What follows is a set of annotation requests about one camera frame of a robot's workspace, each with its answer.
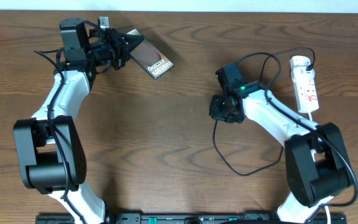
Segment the Galaxy smartphone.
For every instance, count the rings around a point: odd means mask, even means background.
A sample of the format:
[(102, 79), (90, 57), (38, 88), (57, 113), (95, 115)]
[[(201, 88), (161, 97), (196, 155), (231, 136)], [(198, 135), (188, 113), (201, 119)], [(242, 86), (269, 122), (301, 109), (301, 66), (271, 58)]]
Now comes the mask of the Galaxy smartphone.
[(155, 80), (174, 67), (174, 63), (145, 37), (130, 56)]

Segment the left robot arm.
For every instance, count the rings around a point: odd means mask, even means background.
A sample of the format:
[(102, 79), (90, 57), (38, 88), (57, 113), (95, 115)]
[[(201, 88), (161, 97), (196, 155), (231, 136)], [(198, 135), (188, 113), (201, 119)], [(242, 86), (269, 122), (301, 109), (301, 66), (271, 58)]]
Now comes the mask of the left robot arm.
[(63, 46), (48, 59), (54, 67), (53, 87), (40, 109), (13, 127), (21, 178), (28, 189), (60, 202), (74, 223), (115, 223), (115, 215), (86, 181), (86, 156), (75, 119), (97, 68), (124, 67), (144, 36), (81, 18), (62, 20), (59, 28)]

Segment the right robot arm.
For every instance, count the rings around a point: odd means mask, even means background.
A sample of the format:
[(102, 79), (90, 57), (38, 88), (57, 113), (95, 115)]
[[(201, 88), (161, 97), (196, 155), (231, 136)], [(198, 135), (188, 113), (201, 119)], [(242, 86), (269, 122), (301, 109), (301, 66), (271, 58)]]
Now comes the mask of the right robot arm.
[(210, 117), (225, 123), (249, 119), (282, 145), (290, 194), (277, 208), (279, 221), (309, 223), (321, 207), (332, 206), (330, 201), (349, 187), (354, 187), (354, 196), (345, 206), (356, 201), (356, 175), (335, 124), (319, 125), (298, 115), (261, 82), (243, 79), (235, 63), (217, 70), (216, 76), (223, 94), (213, 96)]

